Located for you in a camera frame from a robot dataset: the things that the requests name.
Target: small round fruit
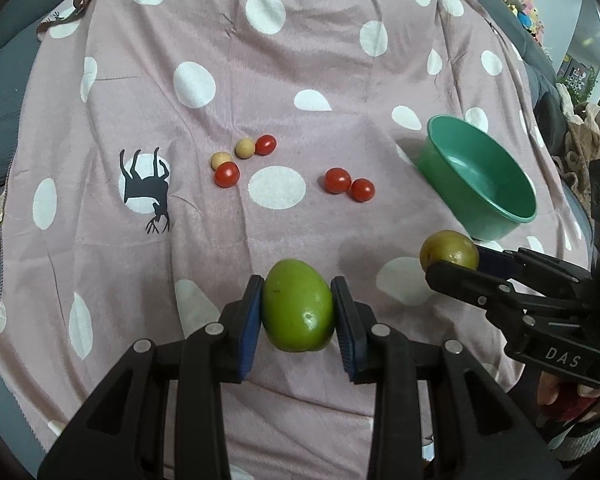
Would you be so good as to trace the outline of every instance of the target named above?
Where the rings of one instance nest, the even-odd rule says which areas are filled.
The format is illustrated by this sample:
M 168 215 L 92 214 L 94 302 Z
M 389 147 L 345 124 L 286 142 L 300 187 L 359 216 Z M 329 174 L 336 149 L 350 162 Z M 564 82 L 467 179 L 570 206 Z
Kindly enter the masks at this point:
M 256 145 L 251 139 L 243 139 L 235 145 L 235 154 L 240 158 L 251 158 L 256 152 Z
M 285 352 L 322 350 L 333 336 L 329 285 L 300 260 L 280 260 L 271 268 L 262 288 L 260 315 L 273 346 Z
M 215 171 L 220 167 L 220 164 L 224 164 L 225 162 L 231 162 L 232 160 L 233 158 L 229 153 L 217 152 L 214 153 L 211 157 L 211 167 Z
M 277 145 L 278 142 L 273 135 L 263 135 L 256 140 L 256 153 L 258 155 L 270 155 Z
M 344 193 L 351 187 L 351 176 L 342 168 L 331 168 L 324 174 L 324 189 L 329 193 Z
M 376 186 L 366 178 L 357 178 L 351 184 L 351 196 L 358 202 L 369 202 L 376 194 Z
M 420 266 L 422 270 L 445 260 L 452 264 L 475 270 L 480 262 L 480 254 L 471 238 L 456 231 L 440 231 L 424 240 L 420 249 Z
M 214 174 L 214 181 L 220 187 L 235 186 L 240 179 L 240 170 L 235 162 L 223 162 Z

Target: yellow-green fruit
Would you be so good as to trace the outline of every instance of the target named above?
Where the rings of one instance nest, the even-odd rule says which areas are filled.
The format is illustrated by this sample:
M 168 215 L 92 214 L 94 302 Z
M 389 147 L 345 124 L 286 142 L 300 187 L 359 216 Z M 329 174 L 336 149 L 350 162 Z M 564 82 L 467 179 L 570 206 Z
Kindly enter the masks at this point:
M 240 158 L 251 158 L 256 152 L 256 144 L 251 139 L 243 139 L 235 145 L 235 154 Z
M 227 152 L 217 152 L 211 157 L 211 168 L 215 171 L 221 164 L 231 162 L 233 157 Z
M 440 260 L 475 270 L 478 268 L 480 255 L 471 238 L 456 231 L 446 230 L 424 240 L 420 249 L 422 270 L 427 270 L 427 267 Z
M 271 343 L 286 352 L 321 350 L 333 335 L 329 285 L 300 260 L 280 260 L 271 268 L 260 315 Z

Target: deer silhouette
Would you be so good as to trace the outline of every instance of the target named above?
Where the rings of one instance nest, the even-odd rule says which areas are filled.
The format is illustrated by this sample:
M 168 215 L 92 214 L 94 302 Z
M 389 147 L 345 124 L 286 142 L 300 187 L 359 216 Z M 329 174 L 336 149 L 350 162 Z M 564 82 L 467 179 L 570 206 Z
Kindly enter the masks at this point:
M 160 148 L 156 148 L 154 151 L 154 174 L 144 178 L 141 178 L 136 171 L 138 155 L 140 155 L 142 150 L 137 150 L 134 153 L 134 160 L 132 161 L 131 168 L 129 168 L 128 172 L 125 169 L 125 150 L 120 152 L 120 170 L 125 177 L 125 204 L 130 198 L 138 197 L 153 198 L 156 201 L 154 203 L 155 216 L 149 220 L 149 223 L 146 225 L 147 234 L 159 232 L 155 224 L 156 222 L 160 222 L 163 216 L 166 218 L 167 223 L 162 229 L 162 232 L 171 230 L 171 220 L 169 218 L 169 212 L 167 211 L 167 192 L 169 190 L 169 183 L 166 179 L 169 176 L 169 170 L 167 170 L 167 166 L 163 161 L 158 160 L 159 149 Z M 158 176 L 158 162 L 160 162 L 160 165 L 164 169 L 164 174 L 161 176 Z

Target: red tomato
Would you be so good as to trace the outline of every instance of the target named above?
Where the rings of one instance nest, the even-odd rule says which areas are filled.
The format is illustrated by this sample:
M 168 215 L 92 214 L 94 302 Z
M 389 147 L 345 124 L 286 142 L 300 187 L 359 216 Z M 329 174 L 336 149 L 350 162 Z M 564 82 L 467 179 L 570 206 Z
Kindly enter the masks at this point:
M 218 166 L 214 181 L 220 187 L 235 186 L 240 179 L 240 170 L 235 162 L 224 162 Z
M 351 187 L 351 176 L 342 168 L 331 168 L 324 174 L 324 189 L 329 193 L 344 193 Z
M 351 184 L 351 196 L 358 202 L 368 202 L 376 194 L 376 186 L 366 178 L 357 178 Z
M 258 155 L 270 155 L 277 145 L 278 142 L 273 135 L 263 135 L 256 140 L 256 153 Z

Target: pink blanket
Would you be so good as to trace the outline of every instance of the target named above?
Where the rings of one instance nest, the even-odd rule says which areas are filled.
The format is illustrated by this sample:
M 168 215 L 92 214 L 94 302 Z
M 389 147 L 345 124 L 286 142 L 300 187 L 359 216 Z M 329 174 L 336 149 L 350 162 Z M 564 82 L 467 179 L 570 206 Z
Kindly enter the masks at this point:
M 0 374 L 45 448 L 133 341 L 189 335 L 288 257 L 515 384 L 499 330 L 418 264 L 428 235 L 462 230 L 412 162 L 429 118 L 476 124 L 535 186 L 537 219 L 488 246 L 587 253 L 520 56 L 475 0 L 84 0 L 64 22 L 73 1 L 42 33 L 3 228 Z M 264 133 L 276 151 L 217 187 L 211 155 Z M 325 193 L 333 166 L 375 198 Z M 349 384 L 335 341 L 285 354 L 263 336 L 249 381 L 223 394 L 244 478 L 365 475 L 374 391 Z

